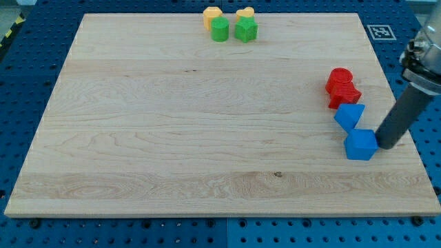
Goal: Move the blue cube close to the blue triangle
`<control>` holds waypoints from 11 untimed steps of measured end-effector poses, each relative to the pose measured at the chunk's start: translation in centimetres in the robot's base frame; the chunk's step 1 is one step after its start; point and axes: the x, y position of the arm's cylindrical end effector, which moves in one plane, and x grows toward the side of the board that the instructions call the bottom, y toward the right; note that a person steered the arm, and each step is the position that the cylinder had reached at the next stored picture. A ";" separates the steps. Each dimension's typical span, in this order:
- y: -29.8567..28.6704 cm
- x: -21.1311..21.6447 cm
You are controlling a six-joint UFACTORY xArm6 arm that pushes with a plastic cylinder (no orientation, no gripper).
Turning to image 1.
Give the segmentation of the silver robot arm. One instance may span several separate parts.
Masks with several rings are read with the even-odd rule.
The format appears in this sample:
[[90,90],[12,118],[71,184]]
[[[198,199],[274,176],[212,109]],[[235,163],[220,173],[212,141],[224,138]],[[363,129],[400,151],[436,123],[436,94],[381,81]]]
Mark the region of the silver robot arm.
[[400,56],[402,77],[428,95],[440,94],[440,1]]

